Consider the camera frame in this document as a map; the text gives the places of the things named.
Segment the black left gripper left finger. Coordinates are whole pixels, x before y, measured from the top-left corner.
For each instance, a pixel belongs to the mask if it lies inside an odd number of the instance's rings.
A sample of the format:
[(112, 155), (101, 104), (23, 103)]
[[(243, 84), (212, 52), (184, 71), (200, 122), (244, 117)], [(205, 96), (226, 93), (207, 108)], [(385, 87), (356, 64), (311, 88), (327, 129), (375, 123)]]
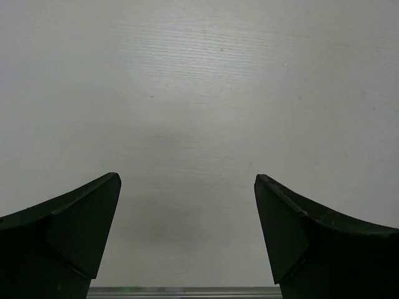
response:
[(1, 298), (85, 298), (96, 279), (121, 190), (107, 173), (1, 217)]

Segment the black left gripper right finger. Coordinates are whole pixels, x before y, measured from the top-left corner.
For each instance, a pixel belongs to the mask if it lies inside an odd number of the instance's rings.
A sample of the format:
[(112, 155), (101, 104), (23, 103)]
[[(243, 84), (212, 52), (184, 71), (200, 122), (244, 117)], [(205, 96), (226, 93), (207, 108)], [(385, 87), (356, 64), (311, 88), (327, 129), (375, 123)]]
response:
[(398, 230), (323, 206), (265, 174), (254, 183), (283, 298), (397, 298)]

